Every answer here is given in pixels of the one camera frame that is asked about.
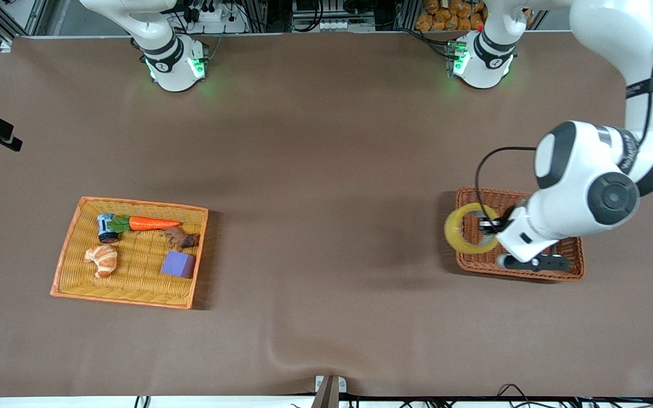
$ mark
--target blue can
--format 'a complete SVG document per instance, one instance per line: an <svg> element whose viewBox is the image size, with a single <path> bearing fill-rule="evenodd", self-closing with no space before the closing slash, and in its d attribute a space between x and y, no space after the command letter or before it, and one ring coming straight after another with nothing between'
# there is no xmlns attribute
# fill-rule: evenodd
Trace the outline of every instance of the blue can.
<svg viewBox="0 0 653 408"><path fill-rule="evenodd" d="M99 226L99 240L103 244L111 244L117 242L117 232L107 227L107 223L115 217L114 214L100 214L97 216L97 224Z"/></svg>

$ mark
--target table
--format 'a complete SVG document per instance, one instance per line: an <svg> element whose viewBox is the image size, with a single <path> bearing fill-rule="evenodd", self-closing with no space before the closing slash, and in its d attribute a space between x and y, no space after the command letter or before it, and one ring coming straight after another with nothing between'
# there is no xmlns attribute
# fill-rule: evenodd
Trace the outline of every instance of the table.
<svg viewBox="0 0 653 408"><path fill-rule="evenodd" d="M204 39L212 46L215 39ZM586 237L587 274L461 271L440 229L495 147L567 119L621 126L624 83L568 33L529 33L473 90L405 34L225 38L166 93L127 39L0 56L0 396L653 395L653 194ZM501 153L482 185L536 188ZM49 296L80 196L209 207L195 311Z"/></svg>

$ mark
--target toy carrot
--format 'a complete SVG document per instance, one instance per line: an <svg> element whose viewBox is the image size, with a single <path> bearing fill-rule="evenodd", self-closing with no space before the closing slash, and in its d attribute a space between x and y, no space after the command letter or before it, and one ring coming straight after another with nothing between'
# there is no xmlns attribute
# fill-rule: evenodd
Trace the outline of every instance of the toy carrot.
<svg viewBox="0 0 653 408"><path fill-rule="evenodd" d="M178 227L180 222L176 220L167 219L151 219L148 217L140 216L117 216L113 217L107 223L107 227L111 228L118 234L127 230L133 231L149 231L149 230L164 230L170 227Z"/></svg>

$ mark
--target purple block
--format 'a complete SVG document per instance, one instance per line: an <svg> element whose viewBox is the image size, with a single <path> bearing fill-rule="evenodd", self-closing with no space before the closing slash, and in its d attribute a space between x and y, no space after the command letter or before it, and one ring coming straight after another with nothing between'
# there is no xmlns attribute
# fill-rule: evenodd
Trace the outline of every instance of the purple block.
<svg viewBox="0 0 653 408"><path fill-rule="evenodd" d="M193 267L195 266L195 257L187 253L169 250L166 255L166 261L163 262L161 272L176 277L193 277Z"/></svg>

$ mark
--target yellow tape roll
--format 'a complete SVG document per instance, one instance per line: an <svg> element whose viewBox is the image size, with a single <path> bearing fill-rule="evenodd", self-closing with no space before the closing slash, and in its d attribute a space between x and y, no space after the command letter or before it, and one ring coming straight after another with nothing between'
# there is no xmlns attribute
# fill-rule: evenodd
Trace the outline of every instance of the yellow tape roll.
<svg viewBox="0 0 653 408"><path fill-rule="evenodd" d="M496 219L498 214L493 211L490 207L485 207L485 212L490 219ZM495 238L495 235L486 235L478 245L472 245L467 242L462 236L460 231L460 225L462 224L462 219L468 214L475 214L477 216L482 216L482 208L477 202L471 202L465 206L459 207L459 209L453 211L448 216L448 219L445 220L445 239L448 240L448 243L456 251L461 253L486 253L496 245L498 245L498 240Z"/></svg>

